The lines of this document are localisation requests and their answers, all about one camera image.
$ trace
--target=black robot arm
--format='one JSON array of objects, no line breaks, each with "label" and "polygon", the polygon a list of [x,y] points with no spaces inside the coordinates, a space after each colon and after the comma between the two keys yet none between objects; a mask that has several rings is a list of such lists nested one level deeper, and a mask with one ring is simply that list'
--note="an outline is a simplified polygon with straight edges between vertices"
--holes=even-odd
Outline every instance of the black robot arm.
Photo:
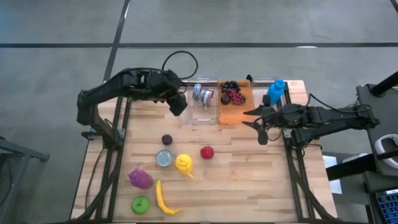
[{"label": "black robot arm", "polygon": [[170,111],[179,116],[187,107],[184,94],[178,92],[181,80],[171,70],[153,68],[127,68],[120,71],[106,83],[91,90],[82,90],[78,95],[77,121],[90,125],[103,137],[105,147],[121,146],[119,134],[100,117],[98,104],[117,96],[132,100],[165,101]]},{"label": "black robot arm", "polygon": [[304,146],[314,139],[339,131],[373,128],[379,124],[367,105],[325,109],[308,104],[289,104],[283,106],[281,111],[260,106],[244,114],[261,116],[254,123],[243,122],[258,131],[260,144],[267,144],[268,129],[282,128],[282,131],[291,129],[290,142],[293,147]]}]

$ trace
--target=butcher block tabletop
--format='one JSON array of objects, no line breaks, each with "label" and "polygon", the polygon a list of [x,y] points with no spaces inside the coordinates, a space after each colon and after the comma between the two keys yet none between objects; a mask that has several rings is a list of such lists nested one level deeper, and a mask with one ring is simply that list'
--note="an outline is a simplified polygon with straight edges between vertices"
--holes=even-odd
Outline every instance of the butcher block tabletop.
[{"label": "butcher block tabletop", "polygon": [[[292,103],[304,105],[307,102],[304,82],[293,80],[287,83]],[[261,104],[265,93],[266,87],[253,89],[255,107]],[[100,104],[101,117],[112,121],[115,106],[116,99]],[[149,101],[132,103],[114,222],[297,221],[282,138],[262,146],[257,142],[257,132],[243,124],[197,125],[183,119],[183,116],[175,117],[167,104]],[[279,133],[279,129],[272,128],[268,135],[274,139]],[[171,145],[162,144],[164,134],[173,137]],[[214,158],[201,158],[200,149],[204,146],[214,149]],[[170,150],[174,158],[179,154],[191,156],[195,178],[179,174],[174,164],[159,167],[155,163],[155,155],[161,149]],[[89,142],[71,218],[78,217],[85,210],[88,182],[101,150],[101,139]],[[105,154],[106,151],[101,155],[93,177],[89,204],[100,189]],[[337,217],[320,148],[314,145],[306,148],[304,161],[311,191],[326,210]],[[133,187],[127,175],[136,167],[146,171],[154,180],[160,179],[165,204],[169,208],[182,208],[182,211],[176,215],[164,214],[157,206],[155,184],[148,190]],[[105,198],[104,217],[108,212],[109,195],[110,190]],[[150,200],[150,209],[144,215],[136,215],[131,210],[133,198],[139,195],[146,195]],[[301,191],[300,198],[304,216],[308,217]]]}]

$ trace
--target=red apple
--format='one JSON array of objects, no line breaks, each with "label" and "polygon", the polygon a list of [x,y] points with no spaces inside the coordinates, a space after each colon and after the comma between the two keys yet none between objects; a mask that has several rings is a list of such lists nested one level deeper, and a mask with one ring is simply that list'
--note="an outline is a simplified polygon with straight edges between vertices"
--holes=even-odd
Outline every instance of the red apple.
[{"label": "red apple", "polygon": [[211,159],[214,156],[214,150],[210,146],[203,147],[203,149],[200,149],[200,155],[204,159]]}]

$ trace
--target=yellow toy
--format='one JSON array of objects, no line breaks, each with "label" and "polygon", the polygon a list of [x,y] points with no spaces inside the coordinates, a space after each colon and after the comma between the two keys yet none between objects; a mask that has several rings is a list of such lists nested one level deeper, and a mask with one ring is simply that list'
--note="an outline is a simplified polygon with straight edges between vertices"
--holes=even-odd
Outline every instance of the yellow toy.
[{"label": "yellow toy", "polygon": [[156,180],[156,200],[157,205],[159,208],[168,215],[175,215],[177,212],[181,211],[180,209],[171,209],[168,208],[163,202],[163,195],[162,195],[162,182],[160,180]]},{"label": "yellow toy", "polygon": [[179,155],[175,160],[175,166],[181,174],[188,175],[193,178],[191,172],[193,169],[192,159],[186,154]]}]

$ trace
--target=green apple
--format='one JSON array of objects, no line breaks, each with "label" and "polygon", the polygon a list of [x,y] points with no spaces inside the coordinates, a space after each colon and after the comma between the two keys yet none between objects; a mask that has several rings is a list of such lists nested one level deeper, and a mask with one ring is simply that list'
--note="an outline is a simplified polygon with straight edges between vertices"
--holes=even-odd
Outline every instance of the green apple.
[{"label": "green apple", "polygon": [[140,195],[135,197],[131,204],[131,210],[137,215],[145,214],[150,207],[148,197]]}]

